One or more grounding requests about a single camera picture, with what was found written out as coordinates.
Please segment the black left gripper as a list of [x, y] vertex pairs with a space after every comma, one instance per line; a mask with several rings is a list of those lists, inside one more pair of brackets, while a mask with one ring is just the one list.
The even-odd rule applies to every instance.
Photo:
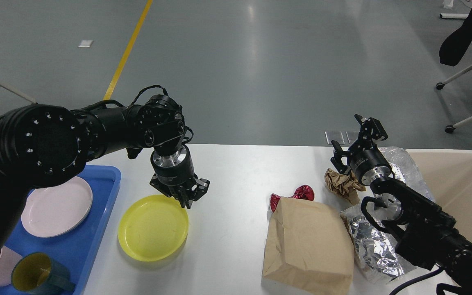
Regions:
[[200, 200], [208, 192], [210, 181], [199, 179], [195, 174], [191, 152], [186, 145], [169, 156], [161, 156], [153, 151], [150, 164], [155, 174], [150, 185], [163, 195], [177, 200], [186, 209], [191, 209], [192, 203]]

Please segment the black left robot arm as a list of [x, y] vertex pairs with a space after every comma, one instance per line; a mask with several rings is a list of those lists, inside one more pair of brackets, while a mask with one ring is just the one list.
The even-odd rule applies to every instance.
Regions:
[[135, 159], [152, 148], [150, 185], [189, 209], [210, 181], [194, 172], [182, 106], [162, 94], [124, 106], [103, 100], [81, 109], [32, 104], [0, 116], [0, 250], [15, 228], [32, 189], [66, 183], [87, 162], [126, 149]]

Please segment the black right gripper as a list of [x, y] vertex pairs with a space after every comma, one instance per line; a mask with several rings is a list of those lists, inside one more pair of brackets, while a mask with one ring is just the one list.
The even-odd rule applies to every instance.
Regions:
[[370, 186], [377, 179], [389, 177], [392, 167], [378, 149], [378, 142], [388, 139], [382, 123], [375, 118], [364, 118], [359, 114], [354, 115], [360, 124], [358, 138], [347, 150], [336, 140], [331, 140], [333, 157], [330, 162], [341, 175], [355, 175], [363, 186]]

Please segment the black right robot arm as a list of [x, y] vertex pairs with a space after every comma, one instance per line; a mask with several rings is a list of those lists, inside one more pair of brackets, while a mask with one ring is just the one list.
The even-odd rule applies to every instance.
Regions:
[[[430, 272], [407, 281], [392, 291], [398, 294], [406, 287], [445, 272], [454, 284], [440, 283], [436, 294], [472, 295], [472, 243], [455, 228], [456, 220], [440, 205], [410, 188], [395, 174], [377, 143], [388, 135], [379, 120], [355, 114], [360, 124], [358, 138], [347, 150], [339, 142], [331, 141], [334, 148], [330, 159], [344, 175], [354, 174], [360, 184], [368, 186], [377, 197], [364, 197], [360, 210], [366, 220], [382, 233], [392, 235], [395, 251], [412, 265]], [[382, 194], [390, 194], [399, 201], [399, 215], [392, 220], [377, 222], [367, 206], [387, 209]]]

